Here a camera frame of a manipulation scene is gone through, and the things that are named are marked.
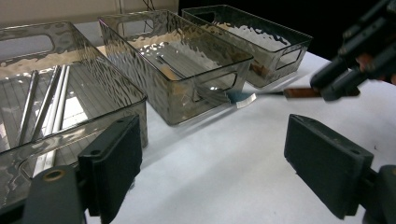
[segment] beige wall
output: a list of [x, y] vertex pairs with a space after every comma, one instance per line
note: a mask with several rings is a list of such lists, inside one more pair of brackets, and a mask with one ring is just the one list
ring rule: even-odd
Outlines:
[[[152, 0], [177, 12], [178, 0]], [[96, 21], [98, 16], [146, 10], [143, 0], [0, 0], [0, 28], [50, 21]]]

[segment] transparent gray bin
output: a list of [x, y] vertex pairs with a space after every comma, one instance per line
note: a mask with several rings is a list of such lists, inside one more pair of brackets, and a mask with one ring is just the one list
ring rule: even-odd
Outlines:
[[[37, 158], [53, 152], [53, 166], [74, 166], [78, 153], [117, 119], [139, 116], [142, 147], [147, 146], [147, 95], [72, 23], [1, 29], [0, 47], [0, 208], [27, 196]], [[52, 120], [51, 105], [42, 126], [36, 124], [40, 111], [46, 110], [44, 102], [55, 102], [56, 91], [50, 101], [45, 100], [45, 94], [54, 66], [63, 64], [70, 65], [70, 72], [63, 116], [56, 119], [62, 126], [43, 136]], [[35, 88], [30, 89], [33, 70], [38, 74]], [[24, 113], [27, 102], [32, 102], [31, 109]], [[17, 141], [23, 123], [25, 135]]]
[[252, 55], [168, 10], [99, 18], [106, 56], [148, 95], [168, 125], [176, 125], [241, 91]]
[[265, 89], [291, 80], [312, 37], [227, 5], [181, 9], [182, 17], [254, 56], [247, 82]]

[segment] robotic arm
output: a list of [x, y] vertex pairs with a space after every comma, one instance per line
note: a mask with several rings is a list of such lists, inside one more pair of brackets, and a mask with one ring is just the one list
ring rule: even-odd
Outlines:
[[[325, 101], [356, 95], [367, 79], [396, 74], [396, 0], [379, 1], [343, 33], [343, 38], [337, 57], [311, 78], [311, 87], [320, 91]], [[361, 71], [356, 58], [363, 53], [374, 59]]]

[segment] white table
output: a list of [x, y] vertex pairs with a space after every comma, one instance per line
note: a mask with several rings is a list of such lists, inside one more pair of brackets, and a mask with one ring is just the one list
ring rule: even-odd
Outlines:
[[[327, 60], [307, 52], [291, 86], [309, 86]], [[361, 223], [335, 217], [285, 160], [290, 114], [324, 123], [375, 154], [372, 168], [396, 164], [396, 87], [367, 81], [358, 98], [286, 100], [267, 96], [169, 127], [148, 104], [141, 172], [113, 223]], [[87, 216], [88, 223], [100, 223]]]

